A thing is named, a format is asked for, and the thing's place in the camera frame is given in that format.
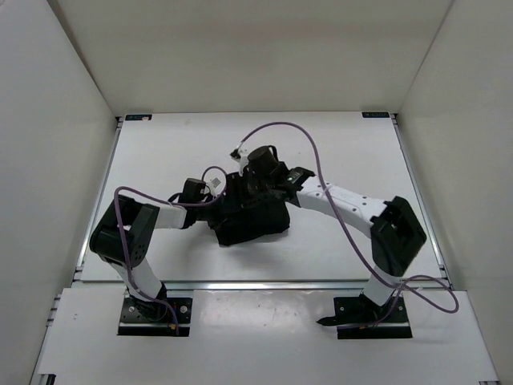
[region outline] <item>cable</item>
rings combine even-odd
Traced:
[[[168,199],[168,202],[172,203],[174,201],[176,201],[176,198],[180,197],[180,193],[179,192],[175,192],[173,195],[171,195]]]
[[[211,169],[220,170],[220,171],[222,171],[224,176],[226,176],[226,171],[223,170],[221,167],[210,166],[210,167],[208,167],[204,171],[203,176],[202,176],[202,180],[204,179],[206,173],[209,170],[211,170]],[[137,292],[137,294],[140,295],[141,297],[147,299],[148,301],[159,303],[160,305],[165,306],[167,308],[167,310],[169,310],[169,312],[172,315],[173,323],[175,324],[175,327],[176,327],[176,335],[180,335],[180,332],[178,330],[178,318],[176,317],[176,312],[172,308],[172,306],[168,302],[166,302],[166,301],[162,301],[161,299],[154,298],[154,297],[144,293],[137,286],[137,284],[134,281],[134,277],[133,277],[133,274],[132,274],[132,271],[131,271],[130,253],[128,252],[127,237],[125,235],[124,228],[123,228],[123,218],[121,217],[121,208],[119,207],[119,192],[121,192],[121,191],[129,191],[131,193],[134,193],[136,195],[144,197],[144,198],[146,198],[146,199],[148,199],[150,201],[154,201],[154,202],[160,203],[162,205],[172,205],[172,206],[181,206],[181,207],[205,207],[205,206],[209,206],[209,205],[214,204],[216,201],[218,201],[224,195],[224,192],[226,191],[226,184],[224,185],[224,187],[223,187],[222,191],[220,192],[220,194],[217,195],[217,197],[215,197],[214,199],[212,199],[209,202],[204,202],[204,203],[187,203],[187,204],[185,204],[185,203],[172,203],[172,202],[168,202],[168,201],[162,201],[159,198],[151,197],[151,196],[145,194],[144,192],[140,192],[139,190],[136,190],[135,188],[127,187],[127,186],[119,186],[114,191],[114,211],[115,211],[116,220],[118,222],[118,230],[119,230],[119,236],[121,237],[121,245],[123,247],[125,266],[127,268],[127,280],[128,280],[128,283],[130,283],[130,285],[134,288],[134,290]]]
[[[251,136],[253,136],[254,134],[256,134],[257,132],[259,132],[260,130],[266,128],[266,127],[270,127],[270,126],[277,126],[277,125],[285,125],[285,126],[290,126],[290,127],[294,127],[296,129],[298,129],[299,131],[301,131],[303,134],[305,134],[306,138],[309,140],[310,144],[312,145],[312,150],[313,150],[313,155],[315,157],[315,163],[316,163],[316,166],[317,166],[317,174],[318,174],[318,177],[319,177],[319,181],[321,182],[321,186],[323,188],[323,190],[325,191],[325,194],[326,194],[326,197],[328,198],[328,202],[329,202],[329,205],[331,206],[331,208],[333,209],[333,212],[335,214],[335,217],[337,218],[338,220],[338,223],[340,224],[340,226],[342,227],[342,230],[344,231],[344,234],[345,236],[347,237],[347,240],[349,241],[349,243],[351,244],[351,246],[353,247],[353,250],[354,252],[357,254],[358,258],[360,259],[360,261],[362,261],[363,265],[370,271],[370,273],[378,280],[380,281],[381,284],[383,284],[384,286],[387,286],[389,288],[393,288],[393,289],[396,289],[397,290],[397,294],[396,294],[396,298],[394,299],[393,303],[392,303],[392,306],[390,307],[389,311],[387,312],[387,314],[385,315],[385,317],[383,317],[382,319],[380,319],[379,321],[377,322],[373,322],[372,324],[369,324],[369,325],[363,325],[363,326],[352,326],[352,327],[365,327],[365,326],[372,326],[372,325],[377,325],[378,323],[382,322],[385,318],[387,318],[393,311],[394,307],[397,305],[397,301],[398,301],[398,297],[399,297],[399,294],[403,291],[403,290],[409,290],[410,292],[412,292],[413,294],[417,295],[418,297],[420,297],[421,299],[423,299],[425,302],[429,303],[430,305],[432,305],[433,307],[435,307],[436,309],[444,312],[444,313],[448,313],[448,314],[454,314],[456,312],[458,312],[459,310],[459,301],[458,299],[456,298],[455,294],[453,293],[453,291],[450,289],[449,286],[447,286],[441,279],[438,279],[438,278],[435,278],[435,277],[431,277],[431,276],[428,276],[428,275],[423,275],[423,274],[418,274],[418,275],[414,275],[413,277],[410,277],[410,278],[406,278],[402,281],[401,284],[398,284],[398,285],[391,285],[389,282],[385,281],[373,268],[372,266],[370,265],[370,263],[366,260],[366,258],[363,256],[363,253],[361,252],[361,250],[358,248],[356,242],[354,241],[353,239],[353,236],[351,235],[351,233],[349,232],[349,229],[347,228],[347,225],[345,224],[344,222],[344,219],[342,218],[342,215],[338,212],[338,209],[337,209],[337,206],[335,205],[335,202],[333,201],[333,198],[331,197],[331,193],[329,192],[329,188],[326,186],[326,183],[325,183],[325,180],[324,180],[324,177],[322,175],[322,169],[321,169],[321,158],[319,156],[319,151],[317,149],[317,145],[315,144],[315,141],[313,140],[313,137],[308,133],[308,131],[306,131],[302,126],[298,125],[298,124],[295,124],[295,123],[291,123],[291,122],[271,122],[271,123],[267,123],[267,124],[262,124],[260,127],[257,127],[255,128],[254,130],[252,130],[248,135],[246,135],[242,141],[240,142],[240,144],[237,146],[236,150],[238,151],[240,149],[240,147],[242,146],[242,144],[244,144],[244,142],[246,140],[248,140]],[[454,309],[446,309],[444,307],[441,307],[440,305],[434,303],[433,301],[431,301],[428,297],[420,294],[416,289],[414,289],[413,287],[410,287],[407,285],[408,282],[410,281],[413,281],[414,279],[417,279],[417,278],[425,278],[425,279],[428,279],[430,281],[433,281],[433,282],[436,282],[438,283],[441,287],[443,287],[444,290],[446,290],[450,295],[451,297],[454,299]]]

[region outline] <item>white wall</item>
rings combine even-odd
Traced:
[[[513,383],[513,2],[456,1],[399,114],[449,273]]]
[[[30,379],[114,132],[46,2],[0,1],[0,383]]]
[[[396,112],[450,0],[50,0],[115,114]]]

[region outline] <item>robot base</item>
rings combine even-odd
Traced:
[[[335,305],[335,318],[340,322],[338,325],[356,323],[372,323],[376,321],[376,313],[373,311],[362,311],[362,300],[359,297],[336,297],[333,299]],[[378,319],[382,317],[388,308],[382,309]],[[337,327],[338,339],[384,339],[384,338],[412,338],[408,313],[404,298],[399,298],[398,304],[386,320],[377,326],[365,328],[345,329]]]
[[[145,335],[161,337],[188,337],[190,327],[184,326],[191,322],[192,298],[168,298],[168,303],[175,309],[180,325],[179,335],[172,322],[172,316],[167,312],[160,319],[144,316],[138,309],[137,300],[126,297],[119,316],[118,335]]]

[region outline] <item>white platform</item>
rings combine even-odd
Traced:
[[[121,184],[167,199],[181,191],[188,177],[200,177],[209,165],[236,170],[228,154],[252,129],[274,120],[292,121],[312,134],[329,181],[370,197],[405,197],[422,220],[391,119],[363,119],[360,112],[156,114],[149,121],[124,122],[96,220]],[[267,128],[245,147],[253,149],[262,144],[276,145],[279,157],[289,167],[315,170],[312,149],[298,130]],[[369,277],[333,218],[293,206],[289,206],[289,212],[291,225],[286,233],[229,248],[218,246],[214,232],[205,223],[187,230],[157,230],[147,259],[164,281]],[[363,253],[371,258],[369,240],[356,231],[353,234]],[[429,241],[407,272],[413,274],[440,277]],[[120,278],[88,251],[82,280]]]
[[[40,374],[62,384],[477,385],[497,377],[467,294],[441,313],[406,294],[412,339],[340,341],[326,291],[194,292],[187,338],[117,336],[124,288],[64,290]],[[428,293],[452,306],[447,293]]]

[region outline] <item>black bracket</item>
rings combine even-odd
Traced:
[[[152,114],[128,114],[125,115],[125,120],[151,120]]]
[[[168,298],[168,303],[173,307],[180,325],[179,335],[176,335],[172,316],[169,312],[160,318],[151,318],[143,315],[137,300],[126,297],[119,316],[118,335],[153,335],[161,337],[188,337],[190,327],[184,326],[191,323],[192,298]]]
[[[379,217],[370,219],[372,258],[385,273],[402,277],[427,236],[406,199],[395,197],[385,205]]]
[[[376,322],[386,315],[392,301],[380,307],[362,296],[336,297],[333,299],[335,316],[325,317],[317,323],[323,326],[336,326],[338,339],[412,338],[404,298],[399,298],[392,313],[376,326],[345,327]]]
[[[133,198],[119,195],[119,209],[125,229],[131,267],[137,267],[145,258],[155,229],[159,208],[143,205]],[[104,261],[122,265],[125,263],[118,220],[115,215],[114,201],[111,202],[102,219],[98,222],[89,240],[89,248]]]

